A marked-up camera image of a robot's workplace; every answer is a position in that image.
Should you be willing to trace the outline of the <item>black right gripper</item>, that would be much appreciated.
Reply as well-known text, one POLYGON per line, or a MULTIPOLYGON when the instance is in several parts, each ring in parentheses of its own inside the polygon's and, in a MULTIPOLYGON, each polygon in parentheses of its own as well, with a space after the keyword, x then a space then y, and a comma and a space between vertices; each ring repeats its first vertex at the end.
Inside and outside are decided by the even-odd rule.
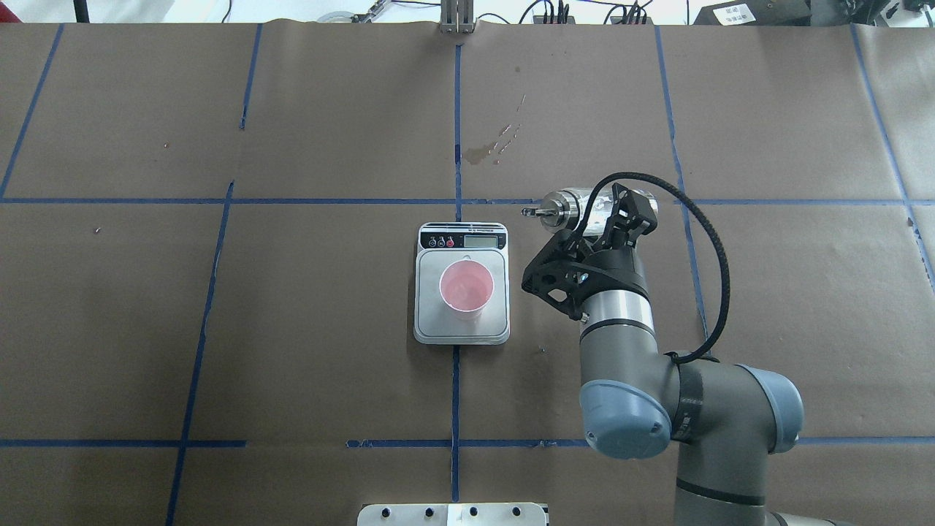
POLYGON ((584 228, 570 237, 551 236, 525 267, 522 289, 575 321, 597 321, 597 309, 607 305, 646 322, 650 294, 637 251, 644 235, 617 218, 595 240, 582 236, 584 228))

